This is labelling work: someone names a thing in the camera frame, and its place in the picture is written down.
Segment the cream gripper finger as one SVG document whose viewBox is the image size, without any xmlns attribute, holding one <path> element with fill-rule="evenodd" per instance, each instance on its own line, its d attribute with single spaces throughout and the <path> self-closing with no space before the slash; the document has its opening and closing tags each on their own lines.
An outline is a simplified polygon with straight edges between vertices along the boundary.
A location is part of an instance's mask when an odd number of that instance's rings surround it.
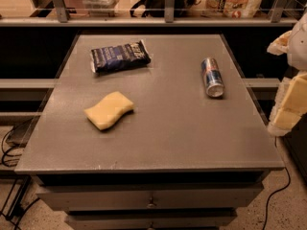
<svg viewBox="0 0 307 230">
<path fill-rule="evenodd" d="M 269 45 L 267 52 L 272 55 L 276 55 L 276 56 L 287 54 L 289 50 L 288 41 L 289 41 L 290 35 L 291 35 L 291 31 L 288 31 L 282 34 L 280 37 L 278 37 L 275 41 L 273 41 Z"/>
<path fill-rule="evenodd" d="M 268 132 L 272 136 L 284 136 L 307 113 L 307 72 L 299 72 L 292 79 L 284 78 L 274 101 Z"/>
</svg>

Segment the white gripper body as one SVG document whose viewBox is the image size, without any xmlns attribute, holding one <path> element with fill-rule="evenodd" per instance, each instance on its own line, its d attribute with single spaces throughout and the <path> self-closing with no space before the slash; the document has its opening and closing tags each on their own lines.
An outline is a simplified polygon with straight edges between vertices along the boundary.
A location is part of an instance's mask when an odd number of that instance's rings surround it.
<svg viewBox="0 0 307 230">
<path fill-rule="evenodd" d="M 307 13 L 294 25 L 288 40 L 288 64 L 299 71 L 307 71 Z"/>
</svg>

